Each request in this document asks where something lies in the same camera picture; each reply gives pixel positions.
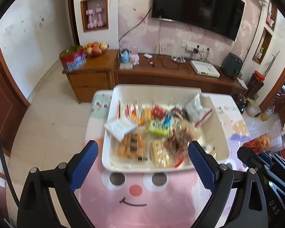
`television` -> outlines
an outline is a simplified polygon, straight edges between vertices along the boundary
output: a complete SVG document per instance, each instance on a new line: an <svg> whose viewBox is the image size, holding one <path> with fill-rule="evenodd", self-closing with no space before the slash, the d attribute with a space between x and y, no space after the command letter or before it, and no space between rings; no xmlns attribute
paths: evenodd
<svg viewBox="0 0 285 228"><path fill-rule="evenodd" d="M242 0L153 0L152 18L196 25L235 41L244 6Z"/></svg>

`glass jar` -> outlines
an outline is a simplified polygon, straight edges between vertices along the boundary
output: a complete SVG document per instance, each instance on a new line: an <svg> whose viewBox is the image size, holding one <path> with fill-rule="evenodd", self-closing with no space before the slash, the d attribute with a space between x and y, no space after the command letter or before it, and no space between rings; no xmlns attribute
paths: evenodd
<svg viewBox="0 0 285 228"><path fill-rule="evenodd" d="M262 121L267 121L274 113L274 106L269 107L265 112L260 115Z"/></svg>

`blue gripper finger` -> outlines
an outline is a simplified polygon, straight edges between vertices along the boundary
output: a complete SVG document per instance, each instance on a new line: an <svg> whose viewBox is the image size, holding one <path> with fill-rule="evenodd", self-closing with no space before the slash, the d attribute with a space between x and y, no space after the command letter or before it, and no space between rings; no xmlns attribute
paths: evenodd
<svg viewBox="0 0 285 228"><path fill-rule="evenodd" d="M71 173L70 189L72 192L81 188L87 174L97 158L98 144L95 141L89 141L88 144L90 144L88 150L82 156L81 160Z"/></svg>
<svg viewBox="0 0 285 228"><path fill-rule="evenodd" d="M213 193L216 188L215 173L212 171L211 167L205 159L205 157L207 157L207 153L203 150L197 141L193 141L189 143L188 155L204 187Z"/></svg>

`cabinet drawer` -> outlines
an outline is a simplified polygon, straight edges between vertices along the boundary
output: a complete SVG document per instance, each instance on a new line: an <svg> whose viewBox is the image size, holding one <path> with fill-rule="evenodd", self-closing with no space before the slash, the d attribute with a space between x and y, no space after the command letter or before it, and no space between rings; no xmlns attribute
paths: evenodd
<svg viewBox="0 0 285 228"><path fill-rule="evenodd" d="M94 93L103 88L74 88L74 91L80 102L91 103Z"/></svg>
<svg viewBox="0 0 285 228"><path fill-rule="evenodd" d="M109 88L107 73L69 74L73 87Z"/></svg>

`fruit bowl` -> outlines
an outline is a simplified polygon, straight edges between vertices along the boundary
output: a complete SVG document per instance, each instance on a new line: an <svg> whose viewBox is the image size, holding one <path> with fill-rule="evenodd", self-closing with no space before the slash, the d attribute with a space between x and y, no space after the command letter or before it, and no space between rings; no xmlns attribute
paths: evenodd
<svg viewBox="0 0 285 228"><path fill-rule="evenodd" d="M93 58L93 57L98 57L100 55L105 54L108 48L109 48L109 45L107 43L94 42L94 43L89 43L85 45L84 51L85 51L86 57Z"/></svg>

